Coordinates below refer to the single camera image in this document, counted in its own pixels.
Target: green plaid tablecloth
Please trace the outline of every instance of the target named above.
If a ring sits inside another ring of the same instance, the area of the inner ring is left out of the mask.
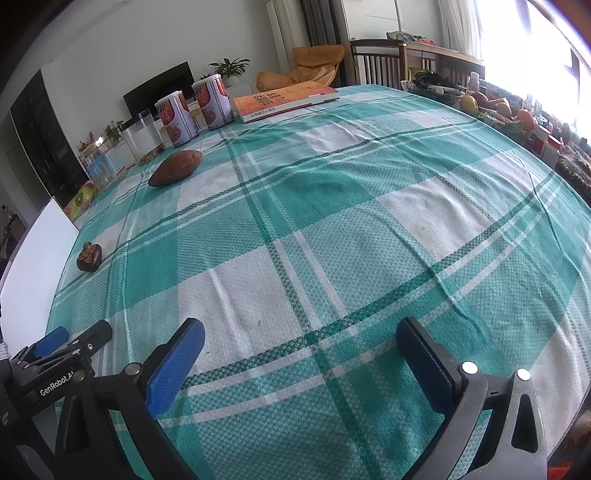
[[[160,423],[201,479],[402,477],[442,420],[395,347],[411,315],[460,361],[528,368],[550,453],[589,387],[591,210],[461,112],[340,94],[199,136],[175,185],[147,185],[166,152],[103,192],[48,330],[108,319],[93,363],[108,375],[200,319],[204,350]],[[84,241],[103,248],[93,274],[75,266]]]

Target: window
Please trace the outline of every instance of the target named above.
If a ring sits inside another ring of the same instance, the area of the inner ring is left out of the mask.
[[[533,95],[545,111],[591,135],[583,108],[591,105],[591,79],[585,69],[579,73],[579,60],[558,28],[525,0],[477,4],[486,79],[522,98]]]

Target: black cabinet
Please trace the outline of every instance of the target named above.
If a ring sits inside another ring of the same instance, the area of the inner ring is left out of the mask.
[[[88,176],[57,121],[41,70],[12,104],[11,113],[22,146],[39,178],[49,193],[65,207]]]

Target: canned food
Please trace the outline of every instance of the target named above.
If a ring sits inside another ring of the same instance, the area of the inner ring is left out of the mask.
[[[189,113],[189,107],[180,90],[159,100],[155,106],[175,147],[197,136],[197,129]]]
[[[234,120],[230,99],[219,73],[195,82],[193,92],[210,130],[223,127]]]

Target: genrobot.ai logo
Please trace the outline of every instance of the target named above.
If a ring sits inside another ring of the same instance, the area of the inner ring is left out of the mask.
[[[57,380],[51,382],[48,387],[42,388],[39,391],[39,393],[41,394],[42,397],[45,397],[45,395],[53,392],[57,387],[61,387],[64,383],[66,383],[69,379],[71,379],[73,375],[74,375],[74,371],[71,370],[70,373],[68,373],[67,375],[64,375],[63,377],[58,378]]]

